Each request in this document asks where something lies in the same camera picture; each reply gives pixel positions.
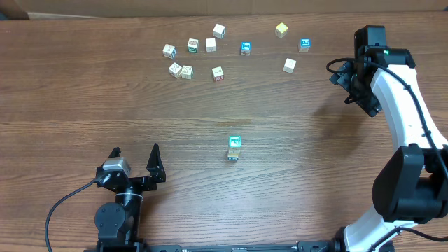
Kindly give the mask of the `red side L block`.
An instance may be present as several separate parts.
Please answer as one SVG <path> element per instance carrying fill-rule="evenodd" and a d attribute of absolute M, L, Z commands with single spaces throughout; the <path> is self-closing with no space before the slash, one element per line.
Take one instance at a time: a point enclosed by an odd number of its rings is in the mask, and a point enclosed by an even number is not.
<path fill-rule="evenodd" d="M 241 153 L 241 149 L 240 148 L 229 148 L 228 152 L 227 152 L 227 156 L 228 157 L 239 157 Z"/>

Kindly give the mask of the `green side violin block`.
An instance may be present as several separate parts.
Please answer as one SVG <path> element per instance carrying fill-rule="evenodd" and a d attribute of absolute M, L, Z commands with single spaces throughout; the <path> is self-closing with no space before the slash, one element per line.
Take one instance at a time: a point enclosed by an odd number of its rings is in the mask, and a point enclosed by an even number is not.
<path fill-rule="evenodd" d="M 229 136 L 229 147 L 230 148 L 241 148 L 242 139 L 240 136 Z"/>

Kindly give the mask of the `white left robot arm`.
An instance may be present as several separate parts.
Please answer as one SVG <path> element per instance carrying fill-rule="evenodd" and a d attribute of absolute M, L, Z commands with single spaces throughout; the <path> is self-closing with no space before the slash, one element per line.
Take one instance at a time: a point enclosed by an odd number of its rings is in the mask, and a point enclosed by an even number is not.
<path fill-rule="evenodd" d="M 166 181 L 166 173 L 155 144 L 146 169 L 147 176 L 131 177 L 131 167 L 115 147 L 105 162 L 97 168 L 94 182 L 115 193 L 112 202 L 101 205 L 94 217 L 98 229 L 97 251 L 148 251 L 149 246 L 139 238 L 143 193 L 157 190 Z"/>

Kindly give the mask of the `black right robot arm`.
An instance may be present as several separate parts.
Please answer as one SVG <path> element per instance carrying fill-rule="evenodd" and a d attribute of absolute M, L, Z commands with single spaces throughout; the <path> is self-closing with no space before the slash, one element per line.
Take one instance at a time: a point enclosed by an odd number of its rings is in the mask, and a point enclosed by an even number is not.
<path fill-rule="evenodd" d="M 388 47 L 385 27 L 368 25 L 354 34 L 354 56 L 340 61 L 330 81 L 348 92 L 345 104 L 371 117 L 384 112 L 394 151 L 374 180 L 372 206 L 322 251 L 393 251 L 403 231 L 446 242 L 415 230 L 447 215 L 447 139 L 420 93 L 410 51 Z"/>

